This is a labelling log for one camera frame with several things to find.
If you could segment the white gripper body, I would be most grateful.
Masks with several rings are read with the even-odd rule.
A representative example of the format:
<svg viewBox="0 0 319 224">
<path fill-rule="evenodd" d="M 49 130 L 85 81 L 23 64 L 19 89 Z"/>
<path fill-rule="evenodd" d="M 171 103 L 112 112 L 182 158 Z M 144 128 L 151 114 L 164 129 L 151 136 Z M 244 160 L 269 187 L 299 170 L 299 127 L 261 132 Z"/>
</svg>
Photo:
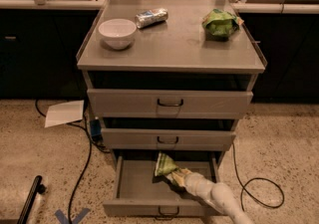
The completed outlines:
<svg viewBox="0 0 319 224">
<path fill-rule="evenodd" d="M 184 178 L 184 187 L 188 193 L 201 199 L 211 199 L 214 182 L 206 179 L 199 173 L 187 174 Z"/>
</svg>

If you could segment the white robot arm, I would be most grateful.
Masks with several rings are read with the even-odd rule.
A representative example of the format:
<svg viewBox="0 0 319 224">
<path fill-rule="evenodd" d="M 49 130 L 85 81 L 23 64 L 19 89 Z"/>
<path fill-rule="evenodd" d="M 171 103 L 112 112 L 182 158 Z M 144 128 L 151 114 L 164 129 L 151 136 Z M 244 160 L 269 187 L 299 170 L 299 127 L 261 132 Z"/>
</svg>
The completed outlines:
<svg viewBox="0 0 319 224">
<path fill-rule="evenodd" d="M 234 224 L 254 224 L 240 208 L 232 190 L 225 183 L 212 182 L 203 175 L 186 168 L 171 172 L 167 178 L 221 214 L 227 215 Z"/>
</svg>

